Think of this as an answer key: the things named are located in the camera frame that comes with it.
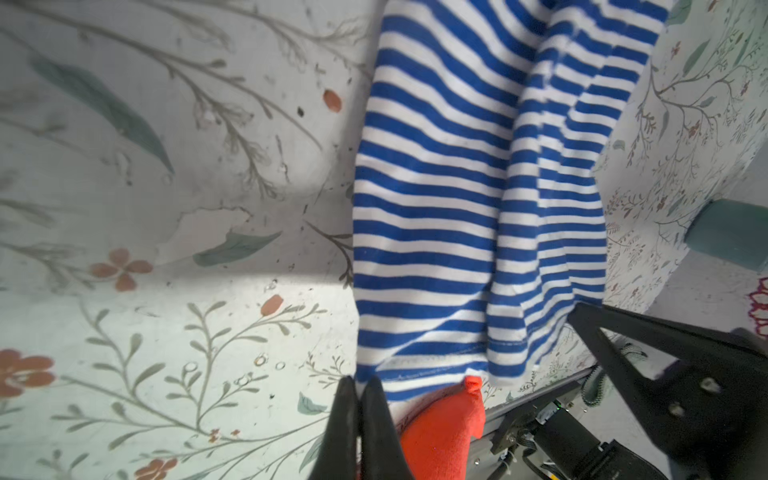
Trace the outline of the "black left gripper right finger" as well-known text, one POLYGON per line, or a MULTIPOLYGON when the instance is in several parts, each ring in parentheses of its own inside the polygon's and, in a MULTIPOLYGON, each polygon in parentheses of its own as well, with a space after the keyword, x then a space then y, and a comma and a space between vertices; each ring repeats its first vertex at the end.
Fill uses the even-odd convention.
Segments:
POLYGON ((361 479, 412 480, 382 382, 374 377, 360 397, 361 479))

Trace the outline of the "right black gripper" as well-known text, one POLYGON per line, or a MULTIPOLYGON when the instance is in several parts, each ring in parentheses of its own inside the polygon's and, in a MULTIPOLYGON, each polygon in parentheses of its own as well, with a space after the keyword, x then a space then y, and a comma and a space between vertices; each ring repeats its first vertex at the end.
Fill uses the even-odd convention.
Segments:
POLYGON ((767 342, 580 303, 569 325, 595 356, 675 479, 767 476, 767 342), (644 377, 607 338, 618 333, 674 357, 644 377))

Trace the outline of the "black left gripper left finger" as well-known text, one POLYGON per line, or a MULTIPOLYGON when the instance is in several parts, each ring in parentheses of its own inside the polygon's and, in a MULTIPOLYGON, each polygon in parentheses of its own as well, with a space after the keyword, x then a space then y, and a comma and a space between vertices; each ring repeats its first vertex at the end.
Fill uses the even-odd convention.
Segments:
POLYGON ((355 381, 342 378, 337 385, 328 423, 310 480, 355 480, 359 404, 355 381))

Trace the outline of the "blue white striped tank top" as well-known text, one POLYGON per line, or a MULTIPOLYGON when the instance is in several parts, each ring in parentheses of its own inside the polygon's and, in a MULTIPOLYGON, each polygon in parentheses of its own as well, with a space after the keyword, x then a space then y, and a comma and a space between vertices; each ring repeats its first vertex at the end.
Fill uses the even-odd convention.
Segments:
POLYGON ((390 1, 356 156, 355 380, 524 380, 600 304, 594 166, 667 1, 390 1))

